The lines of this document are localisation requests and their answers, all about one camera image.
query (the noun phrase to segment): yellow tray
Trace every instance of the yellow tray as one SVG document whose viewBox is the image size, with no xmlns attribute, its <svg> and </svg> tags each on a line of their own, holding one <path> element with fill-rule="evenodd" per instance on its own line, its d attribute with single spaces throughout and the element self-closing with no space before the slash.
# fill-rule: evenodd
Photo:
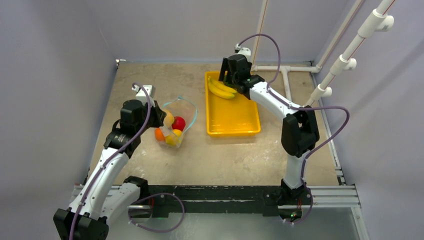
<svg viewBox="0 0 424 240">
<path fill-rule="evenodd" d="M 253 136 L 261 131 L 256 102 L 236 93 L 233 99 L 224 99 L 209 92 L 208 77 L 218 79 L 219 71 L 204 74 L 206 95 L 206 130 L 212 137 Z"/>
</svg>

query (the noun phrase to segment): bunch of bananas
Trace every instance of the bunch of bananas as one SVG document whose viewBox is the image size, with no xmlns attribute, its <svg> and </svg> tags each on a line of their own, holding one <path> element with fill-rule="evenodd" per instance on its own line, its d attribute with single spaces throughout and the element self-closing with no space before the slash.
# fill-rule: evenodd
<svg viewBox="0 0 424 240">
<path fill-rule="evenodd" d="M 237 93 L 235 89 L 225 86 L 223 82 L 216 79 L 211 79 L 210 76 L 207 77 L 207 86 L 211 93 L 223 99 L 233 99 Z"/>
</svg>

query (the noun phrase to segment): purple cable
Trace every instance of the purple cable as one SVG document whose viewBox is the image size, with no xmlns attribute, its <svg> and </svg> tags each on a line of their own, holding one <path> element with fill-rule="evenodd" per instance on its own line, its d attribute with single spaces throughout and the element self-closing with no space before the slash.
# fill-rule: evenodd
<svg viewBox="0 0 424 240">
<path fill-rule="evenodd" d="M 139 86 L 141 88 L 141 90 L 143 90 L 144 94 L 146 94 L 146 96 L 148 96 L 149 94 L 147 93 L 146 89 L 140 85 L 140 84 L 136 84 L 133 83 L 132 86 Z M 149 122 L 149 117 L 150 117 L 150 108 L 152 106 L 152 103 L 150 102 L 150 97 L 147 97 L 147 116 L 146 119 L 144 120 L 143 125 L 141 126 L 140 130 L 127 142 L 125 143 L 122 147 L 120 147 L 120 149 L 118 149 L 114 154 L 112 154 L 108 159 L 106 159 L 104 161 L 104 166 L 107 167 L 109 162 L 112 161 L 112 159 L 114 157 L 116 157 L 116 155 L 118 155 L 120 152 L 122 152 L 123 150 L 125 150 L 126 147 L 128 147 L 128 145 L 130 145 L 138 136 L 140 136 L 143 132 L 143 130 L 145 129 L 147 123 Z M 85 200 L 87 198 L 87 195 L 90 193 L 91 188 L 93 187 L 93 183 L 96 182 L 97 178 L 99 177 L 100 173 L 103 171 L 103 168 L 100 168 L 94 175 L 92 181 L 88 184 L 87 189 L 85 190 L 84 194 L 82 195 L 81 198 L 81 205 L 78 205 L 78 207 L 76 208 L 75 214 L 73 215 L 73 219 L 72 219 L 72 224 L 70 225 L 70 232 L 69 232 L 69 240 L 73 240 L 74 239 L 74 231 L 75 231 L 75 224 L 77 223 L 77 217 L 81 212 L 81 208 L 83 207 Z"/>
<path fill-rule="evenodd" d="M 179 204 L 181 205 L 181 209 L 182 209 L 182 216 L 181 216 L 181 218 L 179 219 L 178 223 L 177 223 L 175 226 L 173 226 L 173 227 L 171 227 L 170 229 L 167 229 L 167 230 L 158 230 L 158 229 L 149 228 L 149 227 L 146 227 L 146 226 L 143 226 L 143 225 L 140 225 L 140 224 L 138 224 L 138 223 L 134 222 L 134 221 L 133 221 L 133 219 L 131 218 L 130 211 L 128 211 L 128 218 L 129 218 L 129 222 L 130 222 L 130 223 L 132 223 L 132 224 L 134 224 L 136 227 L 142 228 L 142 229 L 144 229 L 144 230 L 147 230 L 147 231 L 150 231 L 150 232 L 153 232 L 153 233 L 159 233 L 159 234 L 169 233 L 169 232 L 171 232 L 171 231 L 175 230 L 176 228 L 178 228 L 178 227 L 181 225 L 181 223 L 183 222 L 183 220 L 184 220 L 184 216 L 186 215 L 186 210 L 185 210 L 185 208 L 184 208 L 184 205 L 183 205 L 183 202 L 181 201 L 181 199 L 179 199 L 179 198 L 178 198 L 177 196 L 175 196 L 174 194 L 171 194 L 171 193 L 168 193 L 168 192 L 156 193 L 156 194 L 150 195 L 150 196 L 148 196 L 148 197 L 142 198 L 142 199 L 140 199 L 140 200 L 137 200 L 137 201 L 136 201 L 136 202 L 134 202 L 133 204 L 139 204 L 139 203 L 144 202 L 145 200 L 148 200 L 148 199 L 154 198 L 154 197 L 156 197 L 156 196 L 160 196 L 160 195 L 168 195 L 168 196 L 172 196 L 172 197 L 174 197 L 174 198 L 175 198 L 175 199 L 179 202 Z"/>
<path fill-rule="evenodd" d="M 333 140 L 345 127 L 346 127 L 346 124 L 348 124 L 348 121 L 349 121 L 349 118 L 350 118 L 350 113 L 349 113 L 349 111 L 345 108 L 345 107 L 342 107 L 342 106 L 319 106 L 319 107 L 294 107 L 294 106 L 291 106 L 288 102 L 286 102 L 286 101 L 284 101 L 283 99 L 281 99 L 281 98 L 279 98 L 276 94 L 274 94 L 272 91 L 270 91 L 270 86 L 271 86 L 271 84 L 277 79 L 277 77 L 278 77 L 278 74 L 279 74 L 279 71 L 280 71 L 280 64 L 281 64 L 281 54 L 280 54 L 280 48 L 279 48 L 279 46 L 278 46 L 278 44 L 277 44 L 277 42 L 271 37 L 271 36 L 269 36 L 269 35 L 267 35 L 267 34 L 263 34 L 263 33 L 257 33 L 257 34 L 253 34 L 253 35 L 251 35 L 251 36 L 248 36 L 248 37 L 246 37 L 245 39 L 243 39 L 240 43 L 239 43 L 239 46 L 241 46 L 242 45 L 242 43 L 244 43 L 244 42 L 246 42 L 247 40 L 249 40 L 249 39 L 251 39 L 251 38 L 254 38 L 254 37 L 257 37 L 257 36 L 264 36 L 264 37 L 266 37 L 266 38 L 268 38 L 268 39 L 270 39 L 273 43 L 274 43 L 274 45 L 275 45 L 275 48 L 277 49 L 277 53 L 278 53 L 278 66 L 277 66 L 277 71 L 276 71 L 276 73 L 275 73 L 275 76 L 274 76 L 274 78 L 271 80 L 271 81 L 269 81 L 268 83 L 267 83 L 267 85 L 266 85 L 266 89 L 268 90 L 268 92 L 269 92 L 269 94 L 271 94 L 271 96 L 273 96 L 276 100 L 278 100 L 280 103 L 282 103 L 282 104 L 284 104 L 286 107 L 288 107 L 289 109 L 294 109 L 294 110 L 297 110 L 297 111 L 315 111 L 315 110 L 327 110 L 327 109 L 340 109 L 340 110 L 343 110 L 345 113 L 346 113 L 346 119 L 344 120 L 344 122 L 343 122 L 343 124 L 341 125 L 341 127 L 337 130 L 337 131 L 335 131 L 335 133 L 333 134 L 333 135 L 331 135 L 327 140 L 325 140 L 325 141 L 323 141 L 320 145 L 318 145 L 317 147 L 315 147 L 314 149 L 312 149 L 306 156 L 305 156 L 305 158 L 304 158 L 304 160 L 303 160 L 303 162 L 302 162 L 302 169 L 301 169 L 301 172 L 300 172 L 300 180 L 301 180 L 301 182 L 302 182 L 302 184 L 303 184 L 303 186 L 306 188 L 306 190 L 309 192 L 309 195 L 310 195 L 310 206 L 309 206 L 309 209 L 307 210 L 307 212 L 306 212 L 306 214 L 299 220 L 299 221 L 297 221 L 297 222 L 292 222 L 291 224 L 298 224 L 298 223 L 300 223 L 300 222 L 302 222 L 302 221 L 304 221 L 308 216 L 309 216 L 309 214 L 311 213 L 311 211 L 312 211 L 312 205 L 313 205 L 313 203 L 314 203 L 314 198 L 312 197 L 312 192 L 311 192 L 311 189 L 309 188 L 309 187 L 307 187 L 306 186 L 306 183 L 305 183 L 305 181 L 304 181 L 304 174 L 305 174 L 305 166 L 306 166 L 306 160 L 313 154 L 313 153 L 315 153 L 317 150 L 319 150 L 320 148 L 322 148 L 324 145 L 326 145 L 327 143 L 329 143 L 331 140 Z"/>
</svg>

